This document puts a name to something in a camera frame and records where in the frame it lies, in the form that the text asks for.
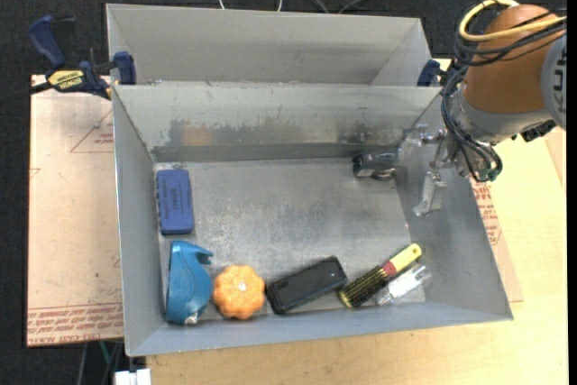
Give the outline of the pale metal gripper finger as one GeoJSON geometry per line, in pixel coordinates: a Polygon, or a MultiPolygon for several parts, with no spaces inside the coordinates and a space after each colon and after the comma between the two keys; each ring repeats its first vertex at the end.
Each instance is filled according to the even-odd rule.
{"type": "Polygon", "coordinates": [[[413,207],[416,216],[424,216],[442,208],[447,183],[439,171],[429,171],[425,175],[420,201],[413,207]]]}
{"type": "Polygon", "coordinates": [[[372,149],[353,156],[353,175],[357,179],[388,181],[397,176],[398,163],[410,148],[431,141],[427,124],[417,124],[403,132],[401,141],[390,149],[372,149]]]}

